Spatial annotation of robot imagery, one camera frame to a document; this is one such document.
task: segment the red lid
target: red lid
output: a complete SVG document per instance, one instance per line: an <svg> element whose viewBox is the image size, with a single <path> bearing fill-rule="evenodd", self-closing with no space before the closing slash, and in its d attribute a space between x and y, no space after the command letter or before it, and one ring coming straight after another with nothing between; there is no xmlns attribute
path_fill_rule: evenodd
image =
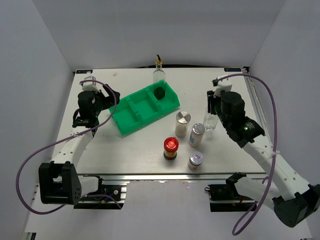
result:
<svg viewBox="0 0 320 240"><path fill-rule="evenodd" d="M178 150L179 142L175 137L168 137L164 140L164 149L168 152L175 152Z"/></svg>

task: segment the spice jar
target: spice jar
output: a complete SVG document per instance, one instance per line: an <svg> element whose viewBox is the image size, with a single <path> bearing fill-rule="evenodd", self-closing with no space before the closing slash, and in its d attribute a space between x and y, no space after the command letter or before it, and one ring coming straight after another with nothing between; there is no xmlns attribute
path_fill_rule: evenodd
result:
<svg viewBox="0 0 320 240"><path fill-rule="evenodd" d="M206 128L202 123L196 123L192 126L189 145L191 147L197 147L201 143L201 140L205 134Z"/></svg>
<svg viewBox="0 0 320 240"><path fill-rule="evenodd" d="M163 155L165 159L174 160L177 157L179 142L175 137L168 137L166 140L164 140L163 147Z"/></svg>
<svg viewBox="0 0 320 240"><path fill-rule="evenodd" d="M201 152L196 151L190 155L189 161L188 161L188 167L191 170L196 170L197 167L199 167L204 161L204 156L201 154Z"/></svg>
<svg viewBox="0 0 320 240"><path fill-rule="evenodd" d="M179 138L183 138L187 134L191 115L187 111L180 111L175 116L175 135Z"/></svg>

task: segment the black mounting bracket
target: black mounting bracket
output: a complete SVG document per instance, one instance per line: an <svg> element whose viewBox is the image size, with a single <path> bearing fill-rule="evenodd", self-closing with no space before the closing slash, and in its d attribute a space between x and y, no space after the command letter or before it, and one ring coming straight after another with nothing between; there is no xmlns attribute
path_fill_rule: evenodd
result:
<svg viewBox="0 0 320 240"><path fill-rule="evenodd" d="M246 212L248 209L256 209L254 200L239 195L236 190L235 183L245 176L244 173L237 172L226 179L226 184L211 184L204 189L210 194L211 212Z"/></svg>
<svg viewBox="0 0 320 240"><path fill-rule="evenodd" d="M44 162L39 169L40 197L44 204L76 205L81 198L81 183L75 166ZM61 181L54 179L61 176Z"/></svg>

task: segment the jar with red lid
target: jar with red lid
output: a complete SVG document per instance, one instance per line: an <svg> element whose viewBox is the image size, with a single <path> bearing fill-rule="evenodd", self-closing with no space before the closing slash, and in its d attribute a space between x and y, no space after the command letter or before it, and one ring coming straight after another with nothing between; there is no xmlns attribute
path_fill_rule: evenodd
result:
<svg viewBox="0 0 320 240"><path fill-rule="evenodd" d="M177 157L179 142L175 137L168 137L164 140L163 155L167 160L174 160Z"/></svg>

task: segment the white enclosure wall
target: white enclosure wall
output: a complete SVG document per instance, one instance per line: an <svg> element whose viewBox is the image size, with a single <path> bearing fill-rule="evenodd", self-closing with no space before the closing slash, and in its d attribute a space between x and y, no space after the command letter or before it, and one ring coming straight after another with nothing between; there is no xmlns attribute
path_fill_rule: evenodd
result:
<svg viewBox="0 0 320 240"><path fill-rule="evenodd" d="M72 71L31 0L0 4L0 238L20 240L28 211L15 190L23 160L57 137ZM26 165L20 188L30 204L38 166L52 149Z"/></svg>
<svg viewBox="0 0 320 240"><path fill-rule="evenodd" d="M249 66L284 0L33 0L72 70Z"/></svg>
<svg viewBox="0 0 320 240"><path fill-rule="evenodd" d="M251 66L251 74L265 80L275 97L278 149L312 184L320 183L319 23L320 1L287 0ZM256 89L272 130L270 98L260 84ZM320 239L320 212L307 222Z"/></svg>

